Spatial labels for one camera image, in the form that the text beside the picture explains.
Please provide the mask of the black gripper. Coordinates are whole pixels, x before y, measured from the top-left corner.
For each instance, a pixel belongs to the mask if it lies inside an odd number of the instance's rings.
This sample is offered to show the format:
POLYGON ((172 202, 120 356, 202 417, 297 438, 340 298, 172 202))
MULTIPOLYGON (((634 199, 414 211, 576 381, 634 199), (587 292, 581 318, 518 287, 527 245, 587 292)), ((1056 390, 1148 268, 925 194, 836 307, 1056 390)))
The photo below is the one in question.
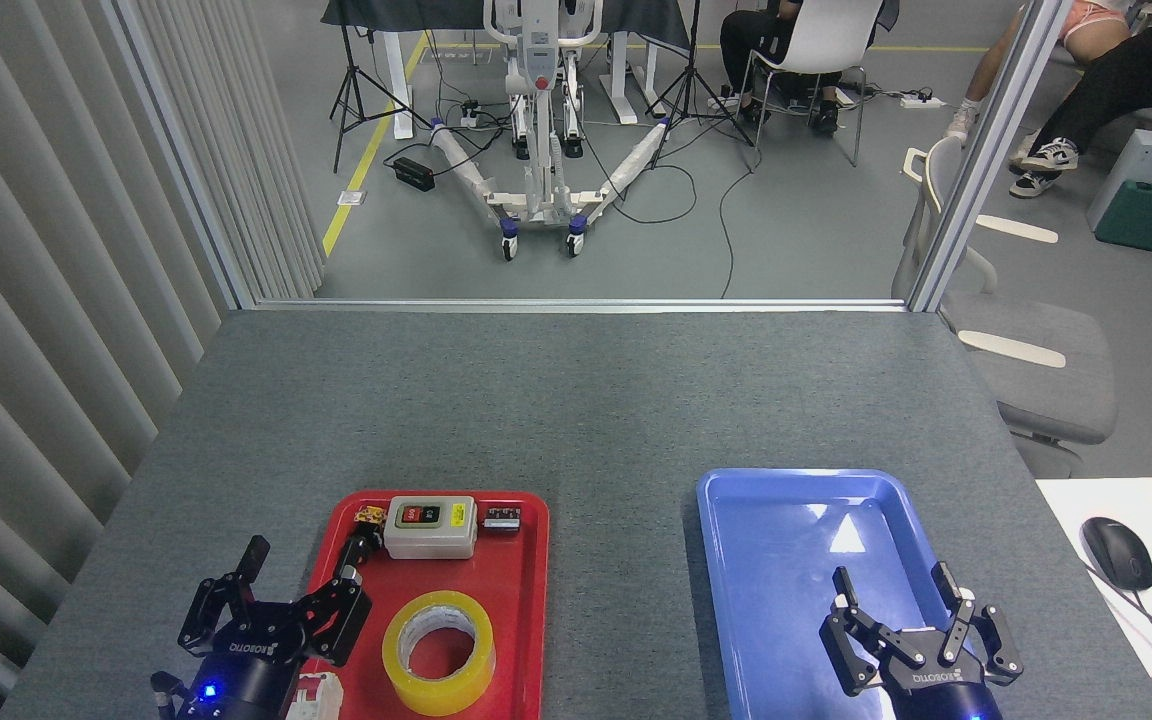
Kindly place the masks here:
POLYGON ((931 578, 950 612, 950 624, 935 657, 911 667, 914 647, 861 611, 846 568, 833 571, 835 602, 819 638, 838 683, 849 697, 884 684, 896 719, 1001 719, 986 682, 1010 685, 1024 673, 1005 612, 960 588, 946 562, 933 566, 931 578), (984 665, 963 647, 969 630, 979 635, 984 665))
POLYGON ((303 662, 343 667, 353 655, 372 607, 361 573, 340 574, 291 602, 287 626, 251 623, 251 585, 268 552, 268 539, 252 536, 236 570, 198 584, 179 646, 204 661, 179 719, 283 719, 303 662), (217 632, 221 611, 236 623, 217 632))

